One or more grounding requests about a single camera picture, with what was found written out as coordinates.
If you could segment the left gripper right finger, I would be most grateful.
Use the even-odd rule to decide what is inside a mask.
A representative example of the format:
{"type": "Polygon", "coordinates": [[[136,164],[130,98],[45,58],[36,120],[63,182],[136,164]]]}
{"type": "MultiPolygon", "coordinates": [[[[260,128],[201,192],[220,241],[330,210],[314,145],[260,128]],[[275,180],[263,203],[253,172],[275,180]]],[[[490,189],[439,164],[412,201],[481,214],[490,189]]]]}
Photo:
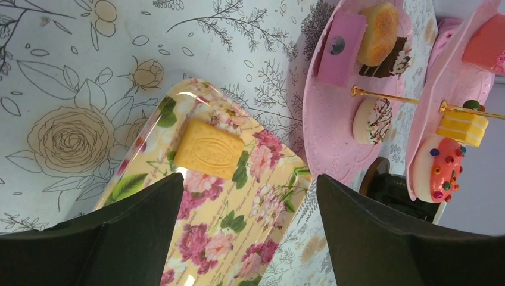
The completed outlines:
{"type": "Polygon", "coordinates": [[[504,284],[504,237],[416,219],[326,174],[316,185],[338,285],[504,284]]]}

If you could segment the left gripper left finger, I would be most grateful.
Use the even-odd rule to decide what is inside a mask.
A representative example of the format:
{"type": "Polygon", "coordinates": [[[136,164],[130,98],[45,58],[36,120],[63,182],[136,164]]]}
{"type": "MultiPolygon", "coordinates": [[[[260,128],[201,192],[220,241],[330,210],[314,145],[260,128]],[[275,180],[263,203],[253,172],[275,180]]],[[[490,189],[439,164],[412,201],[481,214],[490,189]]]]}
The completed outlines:
{"type": "Polygon", "coordinates": [[[158,285],[183,197],[173,173],[43,231],[1,237],[2,285],[158,285]]]}

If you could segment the black mug white inside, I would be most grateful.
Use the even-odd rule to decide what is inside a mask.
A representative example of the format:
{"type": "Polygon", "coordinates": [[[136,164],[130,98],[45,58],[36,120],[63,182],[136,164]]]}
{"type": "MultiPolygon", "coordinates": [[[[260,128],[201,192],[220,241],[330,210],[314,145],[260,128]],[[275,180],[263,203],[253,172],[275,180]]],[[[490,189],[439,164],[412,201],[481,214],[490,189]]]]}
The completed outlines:
{"type": "Polygon", "coordinates": [[[399,212],[436,225],[445,209],[445,205],[441,203],[411,200],[406,179],[402,175],[376,174],[370,179],[363,180],[359,193],[399,212]]]}

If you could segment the red donut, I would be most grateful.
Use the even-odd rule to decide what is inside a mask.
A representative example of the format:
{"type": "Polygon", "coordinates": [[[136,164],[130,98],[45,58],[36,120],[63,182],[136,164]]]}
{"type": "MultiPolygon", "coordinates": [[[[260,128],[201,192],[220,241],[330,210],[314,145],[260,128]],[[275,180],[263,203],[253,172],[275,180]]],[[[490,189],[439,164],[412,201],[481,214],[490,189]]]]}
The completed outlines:
{"type": "Polygon", "coordinates": [[[450,202],[460,189],[466,147],[439,135],[426,138],[411,165],[409,183],[415,196],[426,203],[450,202]]]}

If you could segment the tan biscuit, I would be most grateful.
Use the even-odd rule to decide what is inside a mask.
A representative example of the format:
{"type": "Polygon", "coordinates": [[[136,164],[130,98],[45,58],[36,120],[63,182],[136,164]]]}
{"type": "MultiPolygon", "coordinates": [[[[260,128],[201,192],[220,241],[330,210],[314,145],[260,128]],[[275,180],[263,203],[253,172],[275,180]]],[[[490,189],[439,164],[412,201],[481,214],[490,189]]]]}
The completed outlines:
{"type": "Polygon", "coordinates": [[[200,119],[191,119],[174,157],[174,164],[230,180],[245,148],[243,140],[200,119]]]}

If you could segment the chocolate drizzle donut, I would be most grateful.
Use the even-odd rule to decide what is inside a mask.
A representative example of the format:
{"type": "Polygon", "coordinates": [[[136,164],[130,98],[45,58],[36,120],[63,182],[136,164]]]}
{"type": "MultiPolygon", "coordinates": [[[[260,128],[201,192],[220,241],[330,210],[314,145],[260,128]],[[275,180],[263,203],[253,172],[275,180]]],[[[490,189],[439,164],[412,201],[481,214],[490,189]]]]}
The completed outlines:
{"type": "Polygon", "coordinates": [[[392,123],[391,103],[386,98],[367,98],[358,107],[353,120],[353,137],[359,144],[382,143],[392,123]]]}

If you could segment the floral dessert tray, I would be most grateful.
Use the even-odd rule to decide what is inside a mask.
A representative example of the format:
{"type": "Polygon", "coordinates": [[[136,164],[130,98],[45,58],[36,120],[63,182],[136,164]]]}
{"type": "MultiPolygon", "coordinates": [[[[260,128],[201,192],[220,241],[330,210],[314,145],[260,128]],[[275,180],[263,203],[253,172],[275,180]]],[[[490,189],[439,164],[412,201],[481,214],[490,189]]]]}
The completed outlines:
{"type": "Polygon", "coordinates": [[[105,207],[180,173],[184,192],[160,285],[258,285],[304,200],[307,165],[219,88],[202,79],[171,87],[139,131],[98,201],[105,207]],[[244,147],[229,179],[176,162],[192,119],[236,135],[244,147]]]}

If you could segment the yellow roll cake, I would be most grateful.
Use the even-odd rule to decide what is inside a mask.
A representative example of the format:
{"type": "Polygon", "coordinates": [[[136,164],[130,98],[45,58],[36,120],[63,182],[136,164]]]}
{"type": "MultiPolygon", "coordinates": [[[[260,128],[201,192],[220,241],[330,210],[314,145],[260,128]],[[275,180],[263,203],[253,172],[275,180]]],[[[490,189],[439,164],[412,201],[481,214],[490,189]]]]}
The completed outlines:
{"type": "Polygon", "coordinates": [[[486,117],[450,109],[446,100],[441,103],[439,112],[443,117],[437,135],[451,138],[462,145],[480,146],[489,124],[486,117]]]}

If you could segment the chocolate cake piece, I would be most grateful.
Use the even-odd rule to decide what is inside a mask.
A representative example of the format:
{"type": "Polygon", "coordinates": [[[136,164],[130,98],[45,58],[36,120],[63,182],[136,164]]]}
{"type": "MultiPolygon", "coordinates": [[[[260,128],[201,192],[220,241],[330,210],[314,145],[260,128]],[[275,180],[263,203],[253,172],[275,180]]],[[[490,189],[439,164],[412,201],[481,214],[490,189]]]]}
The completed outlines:
{"type": "Polygon", "coordinates": [[[411,43],[406,37],[397,37],[395,47],[378,66],[362,65],[359,75],[375,78],[399,76],[409,67],[411,62],[411,43]]]}

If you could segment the pink three-tier cake stand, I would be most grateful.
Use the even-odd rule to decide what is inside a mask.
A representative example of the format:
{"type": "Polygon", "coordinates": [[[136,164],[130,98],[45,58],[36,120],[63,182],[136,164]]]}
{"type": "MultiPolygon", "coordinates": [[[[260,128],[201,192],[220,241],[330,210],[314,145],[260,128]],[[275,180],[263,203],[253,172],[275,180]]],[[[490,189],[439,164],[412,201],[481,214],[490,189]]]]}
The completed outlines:
{"type": "MultiPolygon", "coordinates": [[[[328,174],[349,184],[358,171],[378,156],[380,145],[359,144],[351,127],[361,99],[352,97],[353,86],[369,91],[405,94],[404,81],[359,75],[353,46],[347,43],[337,56],[329,53],[330,42],[338,35],[355,39],[360,34],[359,12],[373,1],[341,1],[335,7],[315,47],[308,68],[303,99],[303,135],[309,169],[313,175],[328,174]]],[[[427,74],[420,104],[414,115],[406,152],[406,171],[420,143],[438,127],[442,116],[438,107],[443,101],[460,105],[466,100],[485,102],[494,76],[462,61],[472,36],[498,13],[499,1],[483,1],[462,22],[427,74]]]]}

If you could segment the pink wafer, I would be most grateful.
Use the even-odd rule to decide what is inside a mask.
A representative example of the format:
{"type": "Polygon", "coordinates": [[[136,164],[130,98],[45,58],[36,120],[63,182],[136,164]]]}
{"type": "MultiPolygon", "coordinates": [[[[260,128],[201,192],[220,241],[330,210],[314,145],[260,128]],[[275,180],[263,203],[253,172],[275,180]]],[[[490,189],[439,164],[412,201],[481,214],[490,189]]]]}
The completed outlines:
{"type": "Polygon", "coordinates": [[[364,15],[343,12],[335,14],[328,37],[323,43],[317,74],[319,82],[342,88],[348,85],[366,27],[364,15]]]}

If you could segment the orange round pastry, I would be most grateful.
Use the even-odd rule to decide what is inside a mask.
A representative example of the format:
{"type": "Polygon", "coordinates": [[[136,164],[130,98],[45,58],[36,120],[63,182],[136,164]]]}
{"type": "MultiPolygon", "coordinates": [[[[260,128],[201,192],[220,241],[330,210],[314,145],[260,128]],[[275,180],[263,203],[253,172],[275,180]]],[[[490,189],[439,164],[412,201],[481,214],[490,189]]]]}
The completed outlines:
{"type": "Polygon", "coordinates": [[[367,7],[359,12],[366,17],[367,27],[357,54],[357,61],[367,66],[378,66],[395,47],[399,15],[389,2],[367,7]]]}

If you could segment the strawberry cream cake slice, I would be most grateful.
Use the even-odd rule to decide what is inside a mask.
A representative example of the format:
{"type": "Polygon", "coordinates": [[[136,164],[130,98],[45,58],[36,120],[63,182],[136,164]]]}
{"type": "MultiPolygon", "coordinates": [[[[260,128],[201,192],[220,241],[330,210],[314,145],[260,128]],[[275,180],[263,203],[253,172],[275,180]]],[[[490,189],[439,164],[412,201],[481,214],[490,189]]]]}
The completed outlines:
{"type": "Polygon", "coordinates": [[[474,34],[462,61],[504,76],[504,14],[495,15],[474,34]]]}

